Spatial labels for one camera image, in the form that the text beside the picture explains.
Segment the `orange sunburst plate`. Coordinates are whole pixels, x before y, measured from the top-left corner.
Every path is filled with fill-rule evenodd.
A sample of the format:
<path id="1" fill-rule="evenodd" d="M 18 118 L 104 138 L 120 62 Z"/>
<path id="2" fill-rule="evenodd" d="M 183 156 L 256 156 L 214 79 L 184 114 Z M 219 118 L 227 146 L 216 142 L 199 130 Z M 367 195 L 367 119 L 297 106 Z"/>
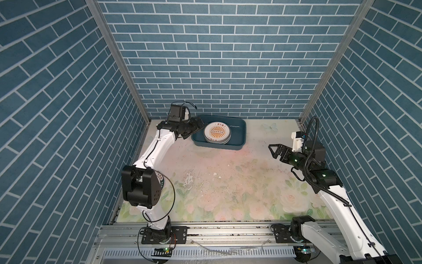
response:
<path id="1" fill-rule="evenodd" d="M 223 122 L 212 122 L 203 131 L 205 140 L 213 144 L 226 144 L 231 139 L 231 129 Z"/>

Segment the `green rim text plate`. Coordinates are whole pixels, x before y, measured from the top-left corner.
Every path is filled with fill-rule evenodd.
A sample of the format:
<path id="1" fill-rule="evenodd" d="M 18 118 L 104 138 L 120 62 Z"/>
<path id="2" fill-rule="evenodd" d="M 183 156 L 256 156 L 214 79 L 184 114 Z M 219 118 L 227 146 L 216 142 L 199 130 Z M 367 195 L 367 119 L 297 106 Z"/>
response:
<path id="1" fill-rule="evenodd" d="M 164 176 L 161 172 L 159 172 L 158 170 L 155 171 L 156 176 L 157 176 L 157 180 L 159 181 L 159 186 L 160 186 L 160 192 L 162 192 L 163 188 L 164 188 L 164 184 L 165 184 L 165 179 Z"/>

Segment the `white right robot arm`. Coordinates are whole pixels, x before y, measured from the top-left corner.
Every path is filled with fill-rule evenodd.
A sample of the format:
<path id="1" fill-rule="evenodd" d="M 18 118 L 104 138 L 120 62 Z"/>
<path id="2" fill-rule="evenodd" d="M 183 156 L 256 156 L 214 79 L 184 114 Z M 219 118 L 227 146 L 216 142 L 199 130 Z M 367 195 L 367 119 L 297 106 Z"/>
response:
<path id="1" fill-rule="evenodd" d="M 282 144 L 268 146 L 271 156 L 300 171 L 332 214 L 345 244 L 324 231 L 316 220 L 298 216 L 291 220 L 290 237 L 298 243 L 311 242 L 333 264 L 400 264 L 375 238 L 351 203 L 340 177 L 326 167 L 325 149 L 321 144 L 306 142 L 303 150 Z"/>

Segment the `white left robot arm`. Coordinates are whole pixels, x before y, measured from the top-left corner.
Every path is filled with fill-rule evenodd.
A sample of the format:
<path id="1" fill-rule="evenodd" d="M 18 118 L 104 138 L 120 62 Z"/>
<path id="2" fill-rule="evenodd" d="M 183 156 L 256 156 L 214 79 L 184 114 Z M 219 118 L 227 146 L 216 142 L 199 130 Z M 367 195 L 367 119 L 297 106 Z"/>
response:
<path id="1" fill-rule="evenodd" d="M 187 139 L 204 127 L 200 117 L 181 122 L 160 122 L 144 154 L 133 165 L 123 168 L 123 199 L 142 213 L 150 229 L 163 231 L 170 223 L 169 214 L 164 213 L 159 205 L 166 177 L 157 170 L 158 166 L 179 137 Z"/>

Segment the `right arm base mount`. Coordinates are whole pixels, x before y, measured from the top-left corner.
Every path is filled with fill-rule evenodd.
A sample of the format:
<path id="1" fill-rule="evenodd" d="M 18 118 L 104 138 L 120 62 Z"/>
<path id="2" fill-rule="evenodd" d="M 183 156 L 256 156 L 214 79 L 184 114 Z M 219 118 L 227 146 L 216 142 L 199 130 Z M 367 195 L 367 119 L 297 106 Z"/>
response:
<path id="1" fill-rule="evenodd" d="M 307 240 L 302 235 L 301 227 L 306 222 L 315 222 L 309 215 L 293 217 L 289 226 L 276 223 L 270 226 L 275 235 L 276 243 L 305 243 Z"/>

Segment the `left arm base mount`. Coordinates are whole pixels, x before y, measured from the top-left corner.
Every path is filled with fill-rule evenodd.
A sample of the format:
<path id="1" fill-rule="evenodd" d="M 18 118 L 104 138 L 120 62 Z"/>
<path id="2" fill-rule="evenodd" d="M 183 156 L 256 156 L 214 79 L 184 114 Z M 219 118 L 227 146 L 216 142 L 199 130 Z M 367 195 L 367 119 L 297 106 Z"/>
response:
<path id="1" fill-rule="evenodd" d="M 175 243 L 186 244 L 187 239 L 186 226 L 172 226 L 169 221 L 165 228 L 162 230 L 152 229 L 151 227 L 145 227 L 141 232 L 142 238 L 141 244 L 143 245 L 158 245 L 158 244 L 171 244 Z"/>

